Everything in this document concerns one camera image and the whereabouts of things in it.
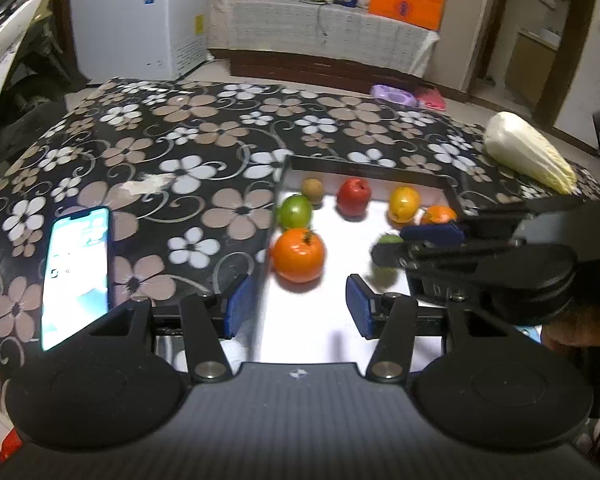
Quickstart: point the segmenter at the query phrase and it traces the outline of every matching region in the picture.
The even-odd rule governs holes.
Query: tray
[[[366,178],[372,190],[366,216],[357,221],[344,219],[335,208],[335,195],[350,176]],[[289,284],[272,270],[267,251],[251,359],[267,363],[355,362],[364,373],[378,340],[366,340],[356,329],[345,302],[347,276],[359,274],[378,293],[409,293],[403,272],[397,272],[391,284],[371,279],[371,247],[384,233],[398,234],[386,217],[389,195],[408,184],[420,193],[422,206],[448,205],[458,214],[459,201],[448,181],[432,174],[291,156],[276,189],[276,205],[298,193],[306,178],[318,178],[325,190],[322,206],[314,209],[312,219],[312,229],[326,247],[324,272],[317,282]],[[272,226],[269,246],[281,233]],[[440,354],[439,337],[419,337],[411,370],[421,370]]]

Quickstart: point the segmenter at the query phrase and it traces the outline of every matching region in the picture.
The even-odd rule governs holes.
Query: hand
[[[600,306],[574,308],[542,327],[542,342],[560,346],[600,346]]]

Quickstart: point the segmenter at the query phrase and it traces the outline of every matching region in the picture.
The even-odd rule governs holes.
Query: black tablecloth
[[[0,179],[0,402],[40,351],[53,220],[113,211],[116,304],[220,291],[258,270],[285,155],[353,160],[448,178],[467,209],[554,192],[498,164],[483,128],[370,98],[278,85],[116,80],[95,90]],[[573,165],[578,193],[600,186]]]

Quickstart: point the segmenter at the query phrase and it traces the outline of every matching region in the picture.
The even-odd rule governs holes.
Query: smartphone screen
[[[42,349],[48,350],[109,309],[109,209],[56,220],[42,292]]]

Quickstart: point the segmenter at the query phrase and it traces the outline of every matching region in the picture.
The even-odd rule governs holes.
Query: pink plastic object
[[[398,88],[392,88],[391,86],[373,85],[371,87],[371,97],[384,99],[397,105],[418,107],[418,101],[413,94]]]
[[[445,100],[437,88],[418,87],[415,91],[415,96],[422,108],[430,108],[431,110],[438,110],[440,112],[446,110]]]

